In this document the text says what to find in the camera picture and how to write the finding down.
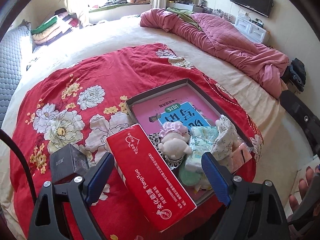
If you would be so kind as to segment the right hand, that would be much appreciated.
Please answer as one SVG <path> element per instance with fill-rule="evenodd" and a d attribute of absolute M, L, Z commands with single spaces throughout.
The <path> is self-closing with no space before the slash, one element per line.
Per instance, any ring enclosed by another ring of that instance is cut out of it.
<path fill-rule="evenodd" d="M 305 179 L 300 179 L 298 183 L 298 189 L 301 199 L 303 199 L 309 189 L 309 186 L 311 185 L 311 182 L 313 180 L 313 175 L 315 173 L 319 173 L 318 166 L 315 167 L 313 170 L 310 166 L 306 168 L 305 173 Z M 295 212 L 299 207 L 299 202 L 297 198 L 294 195 L 289 196 L 289 205 L 291 207 L 292 212 Z"/>

